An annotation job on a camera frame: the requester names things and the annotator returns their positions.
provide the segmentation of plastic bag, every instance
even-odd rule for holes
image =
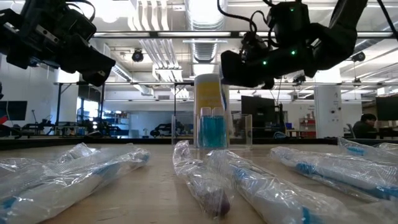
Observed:
[[[394,149],[393,144],[383,143],[378,147],[372,147],[338,138],[338,145],[344,154],[363,156],[373,161],[394,162],[398,164],[398,148]]]
[[[378,145],[375,145],[374,147],[387,150],[387,151],[395,151],[395,154],[398,155],[398,144],[393,144],[393,143],[381,143]]]
[[[381,200],[380,202],[350,207],[349,209],[357,213],[362,220],[365,220],[362,223],[398,223],[398,202]]]
[[[339,200],[291,184],[230,151],[211,152],[207,163],[233,180],[267,223],[359,223]]]
[[[231,208],[233,190],[227,180],[190,154],[188,141],[177,143],[173,153],[176,175],[183,179],[204,213],[211,218],[224,217]]]
[[[0,178],[0,223],[38,223],[128,172],[144,166],[149,152],[132,146],[103,149],[61,164],[25,166]]]
[[[398,165],[361,157],[271,149],[271,158],[298,173],[364,200],[398,198]]]
[[[91,155],[92,153],[99,152],[97,149],[88,147],[85,143],[77,144],[71,150],[65,152],[60,156],[57,160],[58,163],[69,162],[74,159],[78,159],[81,157],[86,157]]]

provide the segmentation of cable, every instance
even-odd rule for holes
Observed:
[[[280,95],[280,88],[282,86],[282,77],[280,78],[280,83],[279,83],[279,91],[278,91],[278,99],[276,101],[276,104],[279,105],[279,95]]]
[[[268,0],[262,0],[264,3],[266,3],[269,7],[275,6],[275,4],[271,3]]]
[[[266,19],[266,15],[264,15],[264,13],[263,13],[262,11],[257,10],[256,12],[254,12],[253,14],[251,14],[251,17],[250,17],[250,31],[251,31],[251,32],[253,32],[253,30],[252,30],[252,25],[253,25],[253,24],[256,24],[256,23],[254,23],[254,21],[253,21],[254,15],[256,15],[256,13],[260,13],[260,14],[262,15],[262,20],[263,20],[266,24],[268,24],[267,19]]]
[[[96,11],[95,11],[95,6],[93,5],[93,3],[91,3],[91,2],[89,2],[89,1],[87,1],[87,0],[69,0],[68,2],[81,2],[81,3],[85,3],[85,4],[87,4],[87,5],[89,5],[89,6],[91,6],[92,8],[93,8],[93,13],[92,13],[92,15],[91,15],[91,17],[89,18],[89,20],[90,20],[90,22],[93,22],[94,21],[94,18],[95,18],[95,13],[96,13]]]
[[[391,21],[390,15],[388,14],[386,7],[384,6],[384,3],[381,0],[377,0],[377,2],[379,3],[381,10],[383,11],[384,16],[387,19],[387,22],[390,25],[392,33],[394,34],[394,36],[396,37],[396,39],[398,41],[398,32],[396,30],[396,27],[394,26],[394,23],[392,23],[392,21]]]
[[[271,95],[272,95],[272,97],[273,97],[273,99],[274,99],[274,101],[275,101],[275,103],[276,103],[276,99],[275,99],[275,97],[274,97],[274,94],[272,93],[272,90],[269,90],[269,92],[271,93]]]
[[[243,21],[249,22],[249,23],[250,23],[250,27],[253,26],[254,32],[255,32],[255,33],[257,32],[257,25],[256,25],[252,20],[250,20],[249,18],[244,17],[244,16],[238,16],[238,15],[229,14],[229,13],[227,13],[227,12],[224,12],[223,9],[221,8],[220,0],[217,0],[217,9],[218,9],[218,11],[219,11],[222,15],[224,15],[224,16],[226,16],[226,17],[235,18],[235,19],[241,19],[241,20],[243,20]]]
[[[268,48],[270,48],[271,46],[280,47],[280,44],[278,44],[278,43],[274,42],[274,40],[272,40],[271,33],[272,33],[273,28],[274,28],[274,26],[270,27],[269,31],[268,31]]]
[[[12,125],[12,127],[14,127],[14,122],[12,122],[12,119],[10,118],[10,114],[8,113],[8,103],[9,103],[9,101],[7,101],[7,104],[6,104],[6,113],[7,113],[8,120],[11,121],[11,125]]]

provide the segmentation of desk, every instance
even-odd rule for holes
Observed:
[[[120,145],[89,145],[90,147],[120,147]],[[338,150],[331,145],[284,145],[306,151],[330,152]],[[172,165],[171,145],[139,146],[150,151],[152,157],[147,166],[135,170],[107,187],[83,199],[45,224],[207,224],[214,223],[201,213],[200,206],[191,196],[183,181],[176,178]],[[253,160],[280,178],[284,178],[305,189],[335,197],[347,206],[364,202],[337,192],[314,180],[288,170],[282,164],[272,161],[269,150],[277,145],[254,146],[252,151],[234,151],[242,157]],[[43,147],[1,151],[0,159],[6,157],[28,157],[53,159],[72,146]],[[231,211],[221,223],[259,224],[264,223],[240,195],[236,195]]]
[[[300,130],[287,130],[287,133],[289,137],[291,138],[304,138],[303,133],[315,133],[315,131],[300,131]]]

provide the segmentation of white pillar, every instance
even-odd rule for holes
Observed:
[[[340,69],[332,68],[319,72],[316,82],[340,83]],[[317,138],[335,138],[344,136],[343,113],[341,111],[341,88],[338,85],[316,86],[315,121]]]
[[[55,71],[55,78],[57,82],[60,83],[73,83],[79,81],[80,74],[78,72],[71,74],[64,72],[61,69]],[[79,87],[76,85],[64,84],[62,89],[65,90],[61,95],[61,105],[60,105],[60,121],[76,122],[77,115],[77,98]],[[57,117],[57,105],[58,105],[58,85],[53,86],[53,103],[51,107],[51,112],[53,115],[53,123]]]

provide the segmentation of black cable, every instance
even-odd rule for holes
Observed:
[[[396,37],[396,39],[398,41],[398,32],[394,26],[394,23],[391,21],[390,15],[388,14],[386,7],[384,6],[384,3],[381,0],[377,0],[377,2],[379,3],[381,10],[383,11],[384,16],[387,19],[387,22],[390,25],[392,33],[394,34],[394,36]]]
[[[275,6],[275,4],[271,3],[268,0],[262,0],[264,3],[266,3],[269,7]]]
[[[80,10],[80,12],[81,12],[82,14],[84,14],[83,10],[81,10],[81,8],[80,8],[78,5],[76,5],[76,4],[72,4],[72,3],[66,3],[66,5],[67,5],[67,6],[73,6],[73,7],[76,7],[76,8],[78,8],[78,9]]]
[[[93,5],[93,3],[87,1],[87,0],[69,0],[68,2],[81,2],[81,3],[85,3],[89,6],[91,6],[93,8],[93,14],[91,15],[91,17],[89,18],[90,22],[94,21],[95,18],[95,6]]]
[[[271,33],[272,33],[273,28],[274,28],[274,26],[270,27],[269,31],[268,31],[268,48],[271,48],[271,46],[280,47],[280,44],[275,43],[274,40],[272,40]]]
[[[266,19],[266,15],[264,15],[264,13],[262,12],[262,11],[260,11],[260,10],[257,10],[256,12],[254,12],[253,14],[251,14],[251,17],[250,17],[250,21],[251,21],[251,23],[250,23],[250,29],[251,29],[251,24],[254,24],[254,21],[253,21],[253,18],[254,18],[254,15],[256,15],[256,13],[260,13],[261,15],[262,15],[262,20],[265,22],[265,24],[268,24],[268,22],[267,22],[267,19]]]
[[[220,6],[220,0],[217,0],[217,9],[222,15],[224,15],[226,17],[235,18],[235,19],[241,19],[243,21],[249,22],[250,23],[250,28],[253,27],[254,28],[254,32],[257,32],[257,25],[252,20],[250,20],[249,18],[244,17],[244,16],[233,15],[233,14],[229,14],[227,12],[224,12],[223,9]]]

